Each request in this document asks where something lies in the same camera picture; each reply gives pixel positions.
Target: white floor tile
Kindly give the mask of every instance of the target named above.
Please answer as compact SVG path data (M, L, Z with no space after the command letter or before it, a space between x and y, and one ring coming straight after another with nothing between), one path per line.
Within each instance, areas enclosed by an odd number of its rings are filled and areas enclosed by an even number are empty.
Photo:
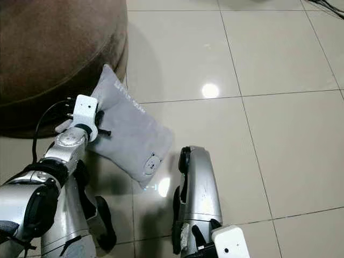
M173 254L171 237L135 242L135 258L179 258Z
M175 134L175 144L146 191L134 188L135 239L171 234L172 198L180 183L177 169L184 146L209 152L225 223L269 219L267 200L240 98L153 103L144 108ZM154 186L164 178L171 184L166 198Z
M283 258L344 257L344 209L275 220Z
M218 11L128 17L128 86L138 102L239 95Z
M122 243L115 245L113 250L109 253L105 253L100 248L97 248L97 257L99 258L135 258L134 255L134 243Z
M219 10L217 0L127 0L128 11Z
M304 12L223 12L243 95L337 89Z
M240 225L245 236L250 257L278 258L276 234L271 221Z
M219 0L221 10L303 10L300 0Z
M32 162L32 140L0 137L0 176L2 183L21 172ZM41 158L53 138L39 139L37 157Z
M341 89L344 89L344 22L325 12L308 13Z
M339 91L245 97L273 217L343 206Z
M86 156L85 163L95 196L102 196L109 206L117 243L133 241L131 178L110 160L91 152Z

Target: black wire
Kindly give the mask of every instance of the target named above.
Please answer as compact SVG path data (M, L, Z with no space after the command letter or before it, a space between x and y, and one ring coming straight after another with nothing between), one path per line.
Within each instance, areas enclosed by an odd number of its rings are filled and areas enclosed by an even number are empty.
M37 126L36 126L36 130L34 131L34 135L33 135L33 141L32 141L32 164L37 162L37 137L38 137L38 131L39 131L39 126L41 124L41 122L43 121L43 118L46 114L48 114L48 112L53 109L54 107L62 104L62 103L68 103L68 100L63 100L63 101L59 101L56 102L54 105L50 106L41 116L41 118L38 120Z
M333 6L327 0L308 0L308 1L319 4L319 5L327 8L327 9L329 9L330 11L334 12L338 17L344 19L344 11Z
M25 248L25 249L24 249L24 258L27 258L27 252L28 252L28 249Z

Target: black plastic part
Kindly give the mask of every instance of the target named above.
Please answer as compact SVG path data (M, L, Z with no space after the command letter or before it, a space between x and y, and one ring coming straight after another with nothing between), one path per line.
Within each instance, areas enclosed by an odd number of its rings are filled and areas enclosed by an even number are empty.
M0 245L6 241L8 241L8 238L5 236L3 232L0 231Z
M100 110L99 112L96 113L96 117L95 117L95 125L98 127L101 122L103 121L103 117L104 117L104 111Z
M60 254L60 257L65 253L65 251L67 250L68 246L70 246L71 244L73 244L73 243L75 243L76 241L79 241L79 240L81 240L81 236L80 235L74 237L73 239L70 239L70 240L66 241L66 243L64 243L64 246L63 246L62 252Z
M111 222L111 213L106 200L101 196L96 196L98 213L105 224L106 234L100 235L97 239L102 250L109 252L117 242L117 236L114 232Z
M188 173L184 174L184 184L183 184L183 189L181 192L181 201L183 203L187 202L187 193L188 193Z
M87 133L87 138L88 138L88 140L90 140L92 129L89 126L87 126L85 124L77 124L74 127L81 128L82 130L85 130Z
M31 196L24 215L25 236L38 238L54 224L59 193L55 187L41 186Z
M61 188L68 179L68 168L62 162L54 159L42 159L38 163L30 164L23 170L23 172L28 171L42 171L52 175L59 181Z
M184 147L181 150L181 155L179 157L178 168L179 168L179 171L181 173L183 173L183 174L187 174L188 173L190 153L191 153L190 147Z
M172 225L172 245L173 253L179 254L181 252L181 223L178 222L180 210L179 187L174 192L173 197L173 225Z
M194 225L192 227L192 234L195 237L196 240L196 246L203 246L206 244L205 239L201 231L199 230L199 227L197 225Z
M98 134L103 134L105 136L111 136L111 131L98 128Z
M198 251L198 253L201 254L203 258L218 258L216 246L213 242L205 244L204 248Z
M211 228L212 228L213 230L215 230L216 228L222 227L221 223L218 222L218 221L215 220L215 219L211 219L211 220L210 220L210 225L211 225Z
M77 182L79 199L82 206L82 210L85 214L85 218L89 219L96 214L97 210L85 194L85 186L90 182L90 175L82 160L79 160L79 162L77 163L73 175Z

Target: cable on floor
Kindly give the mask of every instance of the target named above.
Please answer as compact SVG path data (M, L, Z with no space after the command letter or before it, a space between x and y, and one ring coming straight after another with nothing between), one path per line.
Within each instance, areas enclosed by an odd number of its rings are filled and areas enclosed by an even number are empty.
M327 0L308 0L309 2L316 3L318 5L321 5L322 7L332 11L334 14L336 14L338 17L344 19L344 10L341 10L332 4L330 4Z

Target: brown ottoman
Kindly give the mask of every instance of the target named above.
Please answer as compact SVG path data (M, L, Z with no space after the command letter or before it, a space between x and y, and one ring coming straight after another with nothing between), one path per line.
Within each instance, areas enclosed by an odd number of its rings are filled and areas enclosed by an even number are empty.
M125 0L1 0L0 135L32 137L49 106L91 94L105 63L123 80L126 28Z

